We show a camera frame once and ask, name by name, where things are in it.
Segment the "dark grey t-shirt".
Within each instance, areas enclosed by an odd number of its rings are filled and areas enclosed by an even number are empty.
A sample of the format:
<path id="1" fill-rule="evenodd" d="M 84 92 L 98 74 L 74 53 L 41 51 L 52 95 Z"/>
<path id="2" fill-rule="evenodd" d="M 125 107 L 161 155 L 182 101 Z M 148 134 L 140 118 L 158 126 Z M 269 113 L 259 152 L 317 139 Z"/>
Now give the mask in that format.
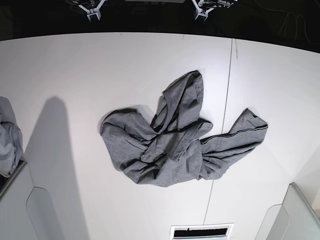
<path id="1" fill-rule="evenodd" d="M 99 133 L 114 168 L 140 185 L 217 180 L 264 141 L 268 124 L 249 109 L 228 133 L 208 136 L 213 124 L 200 117 L 203 98 L 203 77 L 195 70 L 163 91 L 152 122 L 132 108 L 111 112 Z"/>

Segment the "right white bin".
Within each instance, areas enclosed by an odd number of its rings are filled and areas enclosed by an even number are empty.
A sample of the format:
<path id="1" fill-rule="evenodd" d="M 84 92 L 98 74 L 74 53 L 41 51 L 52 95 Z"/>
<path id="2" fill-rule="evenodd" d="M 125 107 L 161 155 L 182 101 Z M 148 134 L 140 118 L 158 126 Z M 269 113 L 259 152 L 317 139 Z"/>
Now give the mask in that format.
<path id="1" fill-rule="evenodd" d="M 271 206 L 257 240 L 320 240 L 320 219 L 293 182 L 281 204 Z"/>

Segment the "left white bin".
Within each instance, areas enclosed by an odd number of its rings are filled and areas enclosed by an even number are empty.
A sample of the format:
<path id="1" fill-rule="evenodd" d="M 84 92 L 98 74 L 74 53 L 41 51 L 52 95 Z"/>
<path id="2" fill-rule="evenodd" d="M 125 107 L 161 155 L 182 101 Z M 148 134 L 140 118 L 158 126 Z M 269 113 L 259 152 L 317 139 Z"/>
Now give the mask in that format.
<path id="1" fill-rule="evenodd" d="M 54 240 L 59 235 L 48 191 L 35 187 L 28 164 L 21 164 L 0 192 L 0 238 Z"/>

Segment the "white bin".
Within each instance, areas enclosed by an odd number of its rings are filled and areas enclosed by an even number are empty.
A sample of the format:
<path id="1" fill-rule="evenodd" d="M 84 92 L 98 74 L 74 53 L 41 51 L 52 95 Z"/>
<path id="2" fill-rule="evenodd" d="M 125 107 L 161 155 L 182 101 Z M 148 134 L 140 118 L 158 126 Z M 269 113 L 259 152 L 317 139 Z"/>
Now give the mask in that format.
<path id="1" fill-rule="evenodd" d="M 320 240 L 320 219 L 293 182 L 281 204 L 271 206 L 257 240 Z"/>
<path id="2" fill-rule="evenodd" d="M 48 191 L 35 187 L 28 164 L 21 164 L 0 192 L 0 238 L 54 240 L 59 235 Z"/>

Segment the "light grey clothes pile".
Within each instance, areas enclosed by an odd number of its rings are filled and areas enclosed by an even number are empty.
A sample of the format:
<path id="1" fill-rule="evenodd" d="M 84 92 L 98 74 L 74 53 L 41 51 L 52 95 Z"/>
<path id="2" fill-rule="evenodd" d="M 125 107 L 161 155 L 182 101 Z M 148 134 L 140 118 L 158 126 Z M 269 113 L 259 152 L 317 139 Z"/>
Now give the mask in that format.
<path id="1" fill-rule="evenodd" d="M 0 97 L 0 174 L 9 178 L 24 154 L 23 135 L 10 101 Z"/>

